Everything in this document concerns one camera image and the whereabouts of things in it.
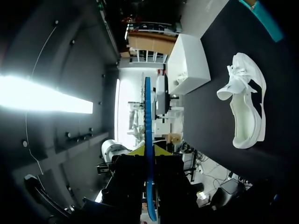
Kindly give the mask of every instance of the ceiling light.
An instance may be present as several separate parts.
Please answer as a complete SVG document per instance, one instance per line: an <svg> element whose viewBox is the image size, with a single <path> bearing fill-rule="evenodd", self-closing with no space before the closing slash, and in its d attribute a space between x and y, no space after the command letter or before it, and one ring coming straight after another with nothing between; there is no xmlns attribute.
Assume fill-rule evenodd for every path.
<svg viewBox="0 0 299 224"><path fill-rule="evenodd" d="M0 105L30 111L93 113L93 103L14 76L0 76Z"/></svg>

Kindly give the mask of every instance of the screw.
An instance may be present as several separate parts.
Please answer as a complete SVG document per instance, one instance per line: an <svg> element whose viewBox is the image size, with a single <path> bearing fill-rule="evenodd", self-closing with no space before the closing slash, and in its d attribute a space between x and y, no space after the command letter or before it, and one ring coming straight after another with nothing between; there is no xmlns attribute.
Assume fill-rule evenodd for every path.
<svg viewBox="0 0 299 224"><path fill-rule="evenodd" d="M58 20L55 20L52 25L55 27L57 26L57 24L58 24Z"/></svg>
<svg viewBox="0 0 299 224"><path fill-rule="evenodd" d="M28 142L26 142L25 140L22 142L22 144L25 148L28 146Z"/></svg>

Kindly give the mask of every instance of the fluorescent light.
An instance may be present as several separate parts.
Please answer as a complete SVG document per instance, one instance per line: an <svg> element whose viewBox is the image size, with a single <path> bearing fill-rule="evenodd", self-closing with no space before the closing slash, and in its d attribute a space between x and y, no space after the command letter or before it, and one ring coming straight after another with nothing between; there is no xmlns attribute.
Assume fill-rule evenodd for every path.
<svg viewBox="0 0 299 224"><path fill-rule="evenodd" d="M97 203L100 203L102 201L102 196L103 196L102 195L102 190L100 190L97 198L94 201L97 202Z"/></svg>
<svg viewBox="0 0 299 224"><path fill-rule="evenodd" d="M120 80L116 81L115 104L114 104L114 140L118 141L118 103L120 98Z"/></svg>
<svg viewBox="0 0 299 224"><path fill-rule="evenodd" d="M22 110L93 113L93 103L14 76L0 76L0 105Z"/></svg>

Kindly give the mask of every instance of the white box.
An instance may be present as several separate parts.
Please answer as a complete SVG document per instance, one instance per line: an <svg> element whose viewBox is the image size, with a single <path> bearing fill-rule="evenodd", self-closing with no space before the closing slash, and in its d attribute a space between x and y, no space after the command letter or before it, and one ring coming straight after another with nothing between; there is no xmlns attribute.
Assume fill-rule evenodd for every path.
<svg viewBox="0 0 299 224"><path fill-rule="evenodd" d="M170 122L157 123L154 124L154 133L155 134L169 134L170 133Z"/></svg>
<svg viewBox="0 0 299 224"><path fill-rule="evenodd" d="M170 94L185 95L211 81L206 55L199 38L180 34L167 62ZM185 80L177 85L180 74Z"/></svg>
<svg viewBox="0 0 299 224"><path fill-rule="evenodd" d="M165 92L165 76L158 76L156 81L156 94L160 95Z"/></svg>

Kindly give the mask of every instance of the shoe sole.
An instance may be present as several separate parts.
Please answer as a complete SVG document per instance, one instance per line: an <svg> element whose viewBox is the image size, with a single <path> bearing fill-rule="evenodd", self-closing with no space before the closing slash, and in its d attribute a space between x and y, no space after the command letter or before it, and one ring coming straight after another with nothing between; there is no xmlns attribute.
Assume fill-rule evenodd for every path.
<svg viewBox="0 0 299 224"><path fill-rule="evenodd" d="M260 129L257 141L264 141L265 135L266 135L266 115L265 115L263 103L264 103L264 97L265 97L266 89L267 89L266 81L265 81L262 71L259 69L258 65L248 55L242 54L242 57L246 58L247 60L250 60L255 65L255 67L257 68L261 83L262 83L262 86L261 86L262 87L262 103L260 104L261 108L262 108L262 117L261 117L262 123L261 123L261 129Z"/></svg>

